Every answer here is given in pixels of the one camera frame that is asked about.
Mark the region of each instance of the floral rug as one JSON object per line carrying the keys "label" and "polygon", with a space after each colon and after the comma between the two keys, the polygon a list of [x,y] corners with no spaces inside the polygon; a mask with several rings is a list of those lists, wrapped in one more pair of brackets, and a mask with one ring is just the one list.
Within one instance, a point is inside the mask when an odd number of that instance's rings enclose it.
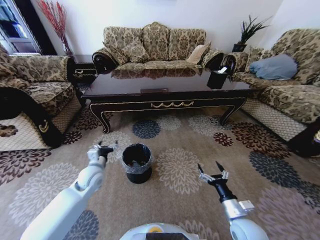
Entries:
{"label": "floral rug", "polygon": [[[176,224],[201,239],[230,240],[229,223],[216,190],[198,179],[197,164],[229,171],[228,187],[251,200],[249,218],[271,240],[320,239],[320,162],[302,158],[275,135],[238,111],[219,124],[222,108],[108,114],[112,132],[84,108],[56,149],[0,152],[0,235],[18,240],[42,209],[88,164],[99,141],[119,148],[109,154],[106,178],[66,240],[118,240],[139,225]],[[121,165],[130,144],[147,145],[154,156],[151,178],[131,183]]]}

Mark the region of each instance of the black trash can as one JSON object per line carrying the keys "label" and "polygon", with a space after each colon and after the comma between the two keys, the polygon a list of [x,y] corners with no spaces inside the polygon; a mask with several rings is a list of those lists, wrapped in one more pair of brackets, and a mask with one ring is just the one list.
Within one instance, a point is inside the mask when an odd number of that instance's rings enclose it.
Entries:
{"label": "black trash can", "polygon": [[128,146],[122,153],[122,165],[127,178],[134,184],[145,183],[152,174],[152,154],[141,143]]}

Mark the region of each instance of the sofa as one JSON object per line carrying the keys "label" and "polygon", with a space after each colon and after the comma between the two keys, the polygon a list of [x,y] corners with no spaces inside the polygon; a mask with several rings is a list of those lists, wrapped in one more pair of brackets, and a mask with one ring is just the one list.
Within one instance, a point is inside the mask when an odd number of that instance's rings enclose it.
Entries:
{"label": "sofa", "polygon": [[65,56],[9,56],[0,47],[0,151],[61,145],[82,105]]}
{"label": "sofa", "polygon": [[[93,55],[97,73],[110,69],[182,69],[210,68],[217,70],[223,60],[222,51],[210,49],[200,64],[186,61],[198,45],[205,44],[206,31],[203,29],[170,29],[158,22],[143,28],[108,26],[103,31],[104,47]],[[147,62],[128,62],[122,56],[122,49],[134,40],[140,40],[146,50]]]}
{"label": "sofa", "polygon": [[[267,80],[250,73],[252,62],[278,54],[287,54],[297,63],[292,79]],[[232,52],[225,63],[233,81],[260,90],[243,105],[244,111],[288,142],[296,153],[310,156],[319,151],[313,140],[320,129],[320,29],[286,31],[270,50]]]}

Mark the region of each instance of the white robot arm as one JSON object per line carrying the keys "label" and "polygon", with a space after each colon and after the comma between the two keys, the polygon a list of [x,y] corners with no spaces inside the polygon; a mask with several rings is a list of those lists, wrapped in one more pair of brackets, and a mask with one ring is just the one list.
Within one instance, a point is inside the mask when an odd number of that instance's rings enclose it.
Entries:
{"label": "white robot arm", "polygon": [[[49,205],[33,220],[21,236],[21,240],[62,240],[73,224],[86,209],[89,198],[102,185],[107,155],[117,147],[117,142],[109,146],[95,145],[87,155],[88,166],[83,169],[70,187],[61,191]],[[221,174],[209,176],[200,165],[200,179],[214,186],[220,195],[230,233],[234,240],[268,240],[265,231],[253,221],[246,219],[247,211],[253,209],[250,201],[238,202],[237,197],[228,189],[228,172],[218,164]],[[181,234],[182,239],[199,240],[181,227],[165,223],[151,223],[130,229],[120,240],[142,240],[148,234]]]}
{"label": "white robot arm", "polygon": [[32,221],[21,240],[62,240],[86,209],[90,197],[101,187],[107,155],[116,147],[117,143],[94,145],[87,152],[88,166]]}
{"label": "white robot arm", "polygon": [[220,196],[220,202],[230,223],[230,233],[233,240],[269,240],[266,232],[254,221],[246,219],[248,212],[255,207],[249,201],[238,201],[237,197],[227,187],[229,173],[216,161],[221,174],[207,175],[198,164],[199,178],[212,185]]}

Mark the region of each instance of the coffee table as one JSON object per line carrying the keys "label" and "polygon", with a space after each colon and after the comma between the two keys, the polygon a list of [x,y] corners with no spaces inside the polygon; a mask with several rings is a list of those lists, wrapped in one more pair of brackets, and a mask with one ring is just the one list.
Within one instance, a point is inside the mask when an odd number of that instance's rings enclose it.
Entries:
{"label": "coffee table", "polygon": [[219,120],[225,125],[255,91],[207,69],[115,69],[98,75],[82,98],[91,101],[91,112],[108,134],[111,126],[104,113],[109,112],[227,106]]}

